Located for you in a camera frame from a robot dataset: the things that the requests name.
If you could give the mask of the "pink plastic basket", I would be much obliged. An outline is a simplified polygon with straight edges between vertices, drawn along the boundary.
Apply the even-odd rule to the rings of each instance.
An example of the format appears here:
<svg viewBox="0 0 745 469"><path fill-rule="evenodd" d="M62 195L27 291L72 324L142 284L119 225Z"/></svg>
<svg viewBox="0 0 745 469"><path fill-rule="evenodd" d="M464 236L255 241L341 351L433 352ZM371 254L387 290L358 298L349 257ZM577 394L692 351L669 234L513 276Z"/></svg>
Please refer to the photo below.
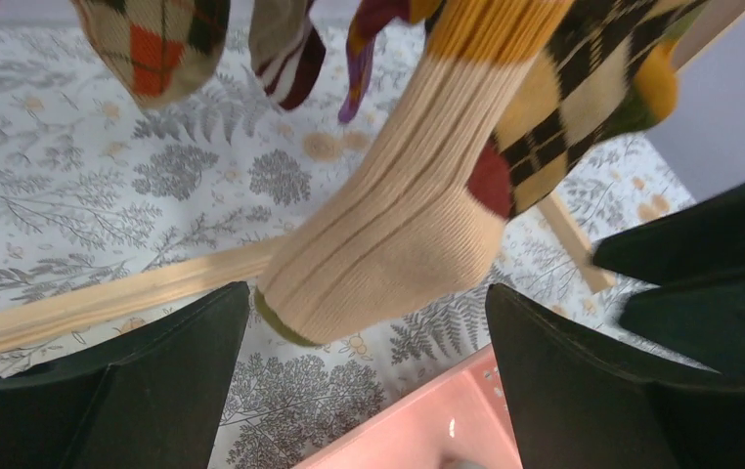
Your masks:
<svg viewBox="0 0 745 469"><path fill-rule="evenodd" d="M493 348L483 347L296 466L520 468Z"/></svg>

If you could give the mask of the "striped beige maroon sock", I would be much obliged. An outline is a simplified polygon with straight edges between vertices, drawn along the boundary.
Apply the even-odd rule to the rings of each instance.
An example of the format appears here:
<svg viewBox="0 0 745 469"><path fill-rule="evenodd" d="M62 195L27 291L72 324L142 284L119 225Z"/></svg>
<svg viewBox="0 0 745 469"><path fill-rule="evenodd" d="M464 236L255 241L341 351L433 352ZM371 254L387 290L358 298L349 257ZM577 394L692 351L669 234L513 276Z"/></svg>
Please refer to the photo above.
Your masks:
<svg viewBox="0 0 745 469"><path fill-rule="evenodd" d="M258 313L286 339L327 344L477 285L511 210L565 174L523 182L490 147L567 1L450 1L398 104L345 185L274 255Z"/></svg>

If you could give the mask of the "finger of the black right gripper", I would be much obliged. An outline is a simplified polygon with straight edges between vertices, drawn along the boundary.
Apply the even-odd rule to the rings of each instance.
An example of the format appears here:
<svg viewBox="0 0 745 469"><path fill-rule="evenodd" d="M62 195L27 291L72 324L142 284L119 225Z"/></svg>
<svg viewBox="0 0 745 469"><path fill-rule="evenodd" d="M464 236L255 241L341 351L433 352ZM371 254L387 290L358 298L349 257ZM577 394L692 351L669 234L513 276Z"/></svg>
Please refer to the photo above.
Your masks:
<svg viewBox="0 0 745 469"><path fill-rule="evenodd" d="M745 183L603 239L592 264L657 285L745 268Z"/></svg>
<svg viewBox="0 0 745 469"><path fill-rule="evenodd" d="M745 267L640 292L626 302L618 324L745 379Z"/></svg>

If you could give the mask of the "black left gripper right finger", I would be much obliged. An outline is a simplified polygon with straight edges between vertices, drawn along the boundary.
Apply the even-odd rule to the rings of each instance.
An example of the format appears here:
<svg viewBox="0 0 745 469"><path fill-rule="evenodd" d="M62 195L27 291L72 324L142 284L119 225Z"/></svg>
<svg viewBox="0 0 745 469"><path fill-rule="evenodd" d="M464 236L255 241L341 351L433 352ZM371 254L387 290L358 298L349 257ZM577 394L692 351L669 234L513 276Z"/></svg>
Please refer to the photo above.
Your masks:
<svg viewBox="0 0 745 469"><path fill-rule="evenodd" d="M485 310L527 468L745 468L745 381L672 362L494 283Z"/></svg>

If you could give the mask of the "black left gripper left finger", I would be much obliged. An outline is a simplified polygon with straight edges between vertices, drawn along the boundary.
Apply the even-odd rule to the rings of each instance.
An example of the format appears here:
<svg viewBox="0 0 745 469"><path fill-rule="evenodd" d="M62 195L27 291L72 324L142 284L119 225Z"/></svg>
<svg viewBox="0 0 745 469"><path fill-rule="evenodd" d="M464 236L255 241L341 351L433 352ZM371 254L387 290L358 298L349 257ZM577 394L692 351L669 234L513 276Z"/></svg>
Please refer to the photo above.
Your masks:
<svg viewBox="0 0 745 469"><path fill-rule="evenodd" d="M249 316L233 282L86 350L0 377L0 468L204 468Z"/></svg>

